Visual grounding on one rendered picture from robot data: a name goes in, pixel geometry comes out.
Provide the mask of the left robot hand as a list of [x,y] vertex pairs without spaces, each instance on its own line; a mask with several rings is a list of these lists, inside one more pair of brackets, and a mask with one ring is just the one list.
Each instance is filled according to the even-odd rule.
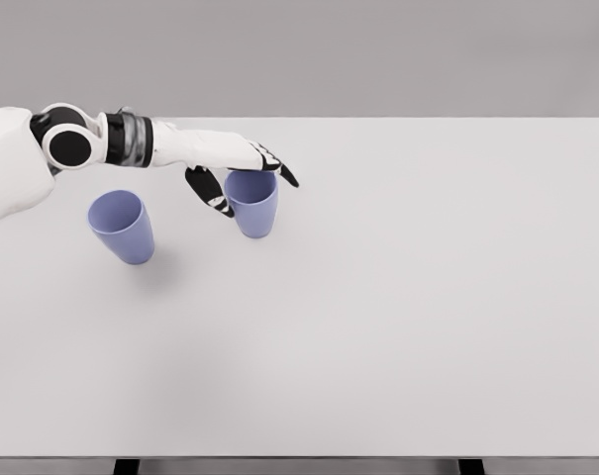
[[227,218],[233,218],[235,212],[213,169],[273,172],[299,187],[288,166],[259,142],[229,132],[193,130],[185,131],[184,136],[189,149],[187,184],[203,203]]

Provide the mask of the lavender plastic cup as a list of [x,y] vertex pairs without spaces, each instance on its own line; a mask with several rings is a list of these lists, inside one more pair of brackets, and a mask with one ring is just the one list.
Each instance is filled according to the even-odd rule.
[[123,262],[140,265],[152,258],[150,215],[136,193],[109,191],[91,203],[86,218],[91,232]]
[[225,180],[225,193],[245,236],[264,238],[269,235],[278,205],[278,184],[274,173],[231,171]]

